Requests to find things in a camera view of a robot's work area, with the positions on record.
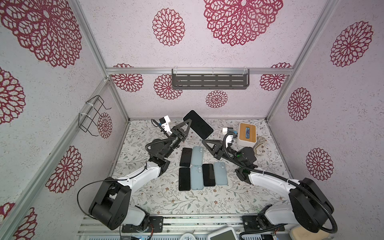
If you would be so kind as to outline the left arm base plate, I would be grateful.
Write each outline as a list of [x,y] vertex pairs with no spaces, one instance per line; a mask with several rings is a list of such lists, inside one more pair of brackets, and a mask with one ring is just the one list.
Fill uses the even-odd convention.
[[122,233],[161,233],[163,231],[164,217],[145,217],[138,226],[123,225]]

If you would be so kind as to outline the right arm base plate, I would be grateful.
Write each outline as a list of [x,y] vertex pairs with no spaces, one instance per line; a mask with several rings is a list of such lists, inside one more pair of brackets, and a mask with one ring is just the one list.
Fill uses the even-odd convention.
[[243,226],[245,233],[251,232],[270,232],[275,231],[276,229],[283,231],[285,230],[286,224],[272,224],[267,220],[265,216],[259,215],[245,215],[242,216]]

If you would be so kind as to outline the light blue case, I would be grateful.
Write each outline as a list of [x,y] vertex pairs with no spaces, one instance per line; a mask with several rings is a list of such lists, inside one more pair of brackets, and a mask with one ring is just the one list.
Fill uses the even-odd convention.
[[214,174],[216,185],[227,186],[228,185],[228,173],[226,164],[224,162],[214,163]]
[[200,146],[193,147],[191,166],[201,166],[204,159],[204,148]]

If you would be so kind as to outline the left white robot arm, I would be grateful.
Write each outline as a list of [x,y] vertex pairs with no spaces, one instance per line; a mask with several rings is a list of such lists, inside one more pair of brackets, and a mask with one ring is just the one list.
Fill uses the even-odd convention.
[[90,204],[88,215],[110,230],[130,225],[144,232],[150,225],[150,214],[141,207],[130,205],[131,195],[153,179],[160,177],[170,165],[168,157],[184,142],[192,126],[188,119],[174,126],[166,139],[155,139],[145,145],[149,160],[131,174],[117,179],[108,177],[101,182]]

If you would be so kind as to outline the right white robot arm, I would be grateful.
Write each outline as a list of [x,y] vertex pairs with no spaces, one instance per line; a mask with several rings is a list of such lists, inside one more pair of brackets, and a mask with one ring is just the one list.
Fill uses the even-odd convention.
[[220,140],[203,140],[202,143],[217,160],[225,159],[235,164],[235,172],[241,181],[289,199],[287,206],[269,204],[264,207],[254,216],[255,228],[245,230],[244,235],[274,231],[287,225],[300,225],[312,233],[324,231],[334,234],[338,231],[333,217],[334,207],[313,180],[287,179],[263,171],[255,165],[257,158],[252,147],[235,151],[231,144]]

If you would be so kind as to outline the blue phone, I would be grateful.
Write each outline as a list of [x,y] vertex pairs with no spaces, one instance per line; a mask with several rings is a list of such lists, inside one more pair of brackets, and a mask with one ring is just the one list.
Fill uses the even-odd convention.
[[214,187],[216,185],[214,165],[203,164],[203,184],[205,187]]

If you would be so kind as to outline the black phone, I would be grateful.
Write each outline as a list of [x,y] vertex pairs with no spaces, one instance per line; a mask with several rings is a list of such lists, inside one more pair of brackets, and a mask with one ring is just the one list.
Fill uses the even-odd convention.
[[194,110],[189,111],[183,120],[191,120],[192,130],[202,139],[206,140],[213,132],[214,129]]
[[183,148],[180,158],[180,167],[189,168],[192,160],[192,148]]

